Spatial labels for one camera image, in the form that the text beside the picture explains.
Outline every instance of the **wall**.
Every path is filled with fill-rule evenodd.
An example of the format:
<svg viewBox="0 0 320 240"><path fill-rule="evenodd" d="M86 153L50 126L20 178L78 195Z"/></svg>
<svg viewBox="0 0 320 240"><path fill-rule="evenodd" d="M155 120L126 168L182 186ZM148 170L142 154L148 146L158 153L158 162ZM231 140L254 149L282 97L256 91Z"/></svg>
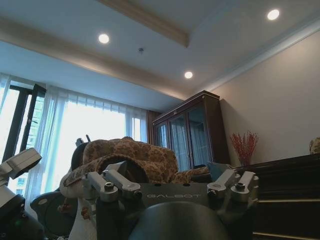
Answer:
<svg viewBox="0 0 320 240"><path fill-rule="evenodd" d="M309 154L320 137L320 31L256 65L212 92L221 109L233 165L239 165L229 136L258 133L252 163Z"/></svg>

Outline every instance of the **metal bracket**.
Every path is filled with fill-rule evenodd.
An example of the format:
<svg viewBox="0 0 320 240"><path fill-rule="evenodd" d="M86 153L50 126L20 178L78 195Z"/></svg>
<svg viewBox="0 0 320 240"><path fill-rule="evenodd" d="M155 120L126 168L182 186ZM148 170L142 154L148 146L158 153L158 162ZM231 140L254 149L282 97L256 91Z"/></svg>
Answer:
<svg viewBox="0 0 320 240"><path fill-rule="evenodd" d="M232 169L226 169L214 182L207 185L207 193L210 197L222 199L225 197L228 188L240 178L240 175Z"/></svg>
<svg viewBox="0 0 320 240"><path fill-rule="evenodd" d="M231 197L237 202L246 203L251 197L253 200L258 197L259 178L254 172L245 171L240 180L231 187Z"/></svg>
<svg viewBox="0 0 320 240"><path fill-rule="evenodd" d="M141 185L136 182L129 181L114 169L114 164L108 165L103 171L103 177L122 191L122 196L126 199L141 199Z"/></svg>
<svg viewBox="0 0 320 240"><path fill-rule="evenodd" d="M118 199L118 188L113 183L107 182L96 171L86 174L82 178L82 185L84 198L87 200L94 199L97 195L101 198L101 201L107 203Z"/></svg>

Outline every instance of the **glass cabinet door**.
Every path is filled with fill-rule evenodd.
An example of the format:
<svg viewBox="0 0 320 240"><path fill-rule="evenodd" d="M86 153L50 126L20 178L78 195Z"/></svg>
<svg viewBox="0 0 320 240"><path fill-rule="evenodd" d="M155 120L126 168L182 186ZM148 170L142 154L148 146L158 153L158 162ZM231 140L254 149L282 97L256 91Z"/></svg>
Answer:
<svg viewBox="0 0 320 240"><path fill-rule="evenodd" d="M202 106L188 113L194 167L212 162L209 157L210 150L205 132L205 119L205 110Z"/></svg>
<svg viewBox="0 0 320 240"><path fill-rule="evenodd" d="M179 171L189 170L190 159L187 142L186 118L180 115L170 121L171 146L175 153Z"/></svg>
<svg viewBox="0 0 320 240"><path fill-rule="evenodd" d="M167 125L161 124L155 127L155 144L162 148L168 148Z"/></svg>

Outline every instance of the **floral upholstery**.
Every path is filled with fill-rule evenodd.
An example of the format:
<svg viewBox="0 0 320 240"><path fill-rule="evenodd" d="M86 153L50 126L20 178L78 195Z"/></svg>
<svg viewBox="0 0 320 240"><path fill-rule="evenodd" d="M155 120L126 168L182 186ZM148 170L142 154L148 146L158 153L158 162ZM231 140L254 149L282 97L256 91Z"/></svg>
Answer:
<svg viewBox="0 0 320 240"><path fill-rule="evenodd" d="M89 172L101 173L108 164L121 161L135 163L144 170L151 183L188 183L190 176L209 172L207 167L178 172L177 159L172 150L124 137L88 143L83 151L82 163L69 174L63 185L67 187L76 183Z"/></svg>

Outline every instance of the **wooden cabinet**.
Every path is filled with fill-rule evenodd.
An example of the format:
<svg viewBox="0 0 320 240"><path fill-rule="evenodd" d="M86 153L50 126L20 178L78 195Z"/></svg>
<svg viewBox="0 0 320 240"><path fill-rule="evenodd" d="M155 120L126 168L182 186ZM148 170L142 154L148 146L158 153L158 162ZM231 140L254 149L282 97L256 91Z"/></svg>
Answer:
<svg viewBox="0 0 320 240"><path fill-rule="evenodd" d="M179 171L230 163L219 98L202 91L153 121L155 144L175 152Z"/></svg>

